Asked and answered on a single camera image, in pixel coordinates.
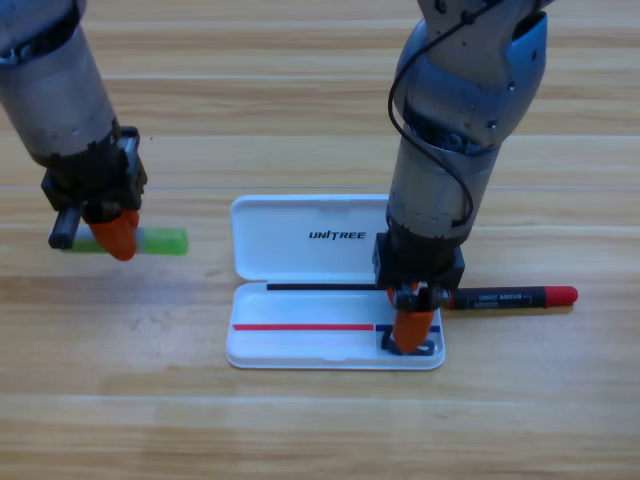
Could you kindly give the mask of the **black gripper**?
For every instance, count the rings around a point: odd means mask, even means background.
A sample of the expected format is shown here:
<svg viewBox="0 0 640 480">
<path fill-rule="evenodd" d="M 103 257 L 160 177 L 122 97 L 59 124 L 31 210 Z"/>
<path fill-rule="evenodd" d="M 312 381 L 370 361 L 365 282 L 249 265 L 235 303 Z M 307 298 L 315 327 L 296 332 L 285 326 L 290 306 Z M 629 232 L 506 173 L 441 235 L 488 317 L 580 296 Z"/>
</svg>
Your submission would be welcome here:
<svg viewBox="0 0 640 480">
<path fill-rule="evenodd" d="M 119 261 L 136 253 L 135 230 L 147 183 L 139 155 L 140 134 L 115 125 L 101 141 L 70 156 L 51 156 L 41 188 L 57 218 L 49 234 L 54 249 L 73 247 L 85 222 L 96 243 Z"/>
<path fill-rule="evenodd" d="M 413 353 L 427 339 L 434 310 L 448 306 L 465 263 L 464 235 L 429 238 L 389 219 L 376 235 L 373 252 L 375 285 L 390 295 L 396 312 L 391 337 L 401 353 Z"/>
</svg>

